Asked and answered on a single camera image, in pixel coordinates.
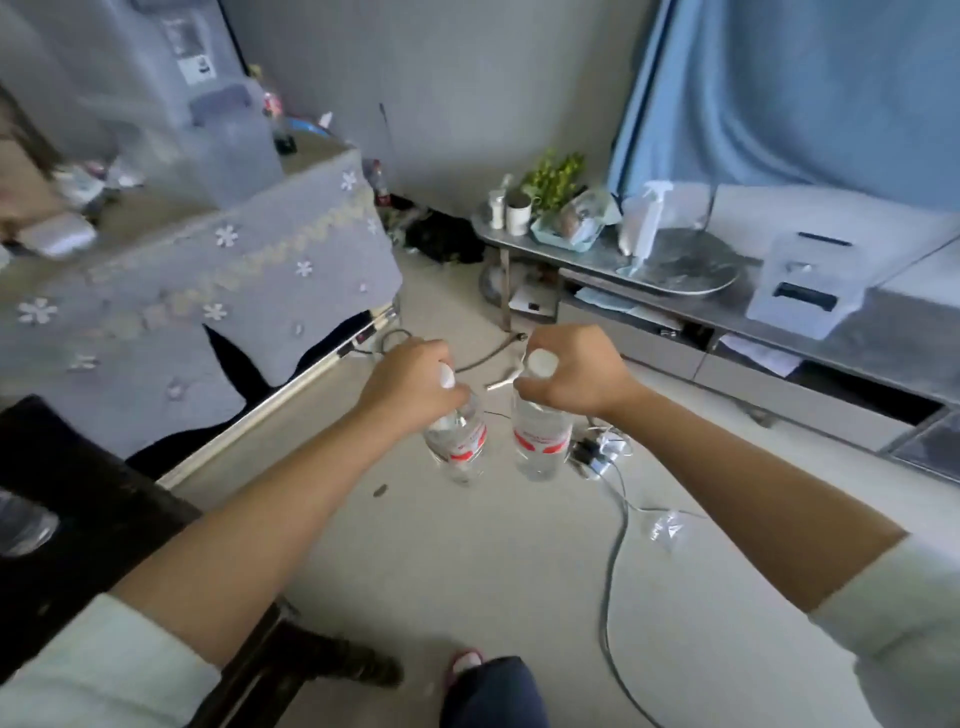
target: green plant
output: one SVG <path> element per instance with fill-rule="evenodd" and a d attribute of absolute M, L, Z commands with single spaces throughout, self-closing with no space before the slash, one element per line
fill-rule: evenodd
<path fill-rule="evenodd" d="M 535 198 L 535 214 L 557 212 L 577 191 L 577 180 L 584 171 L 584 156 L 575 152 L 559 162 L 555 162 L 555 158 L 556 152 L 548 149 L 523 178 L 521 189 Z"/>

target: blue pants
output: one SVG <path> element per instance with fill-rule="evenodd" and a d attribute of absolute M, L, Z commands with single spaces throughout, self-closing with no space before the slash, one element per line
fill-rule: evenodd
<path fill-rule="evenodd" d="M 461 673 L 446 694 L 440 728 L 549 728 L 534 676 L 518 657 Z"/>

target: forearm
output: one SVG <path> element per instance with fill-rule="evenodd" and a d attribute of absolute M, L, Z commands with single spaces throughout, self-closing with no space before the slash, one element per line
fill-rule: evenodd
<path fill-rule="evenodd" d="M 873 508 L 639 385 L 606 419 L 649 449 L 804 612 L 906 535 Z"/>
<path fill-rule="evenodd" d="M 376 413 L 349 413 L 187 526 L 113 594 L 225 665 L 292 577 L 360 475 L 393 444 Z"/>

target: person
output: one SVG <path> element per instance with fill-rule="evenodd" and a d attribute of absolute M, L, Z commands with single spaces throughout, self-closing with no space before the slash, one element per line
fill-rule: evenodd
<path fill-rule="evenodd" d="M 600 418 L 650 450 L 756 569 L 856 656 L 886 728 L 960 724 L 957 564 L 642 386 L 601 329 L 538 328 L 534 349 L 554 352 L 560 365 L 550 379 L 518 379 L 518 392 Z M 440 362 L 452 365 L 442 341 L 413 338 L 390 351 L 343 418 L 96 597 L 19 670 L 0 689 L 4 725 L 189 721 L 360 475 L 467 401 L 466 387 L 440 386 Z M 484 663 L 470 651 L 450 672 L 444 728 L 546 724 L 518 658 Z"/>

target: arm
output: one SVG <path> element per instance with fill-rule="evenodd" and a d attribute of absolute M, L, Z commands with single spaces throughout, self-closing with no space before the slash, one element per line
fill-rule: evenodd
<path fill-rule="evenodd" d="M 444 342 L 408 339 L 340 421 L 185 528 L 112 593 L 208 662 L 233 657 L 363 472 L 462 405 L 440 386 Z"/>
<path fill-rule="evenodd" d="M 539 328 L 534 349 L 556 353 L 560 367 L 548 380 L 518 379 L 525 399 L 600 417 L 640 442 L 804 612 L 906 537 L 870 506 L 643 387 L 600 328 Z"/>

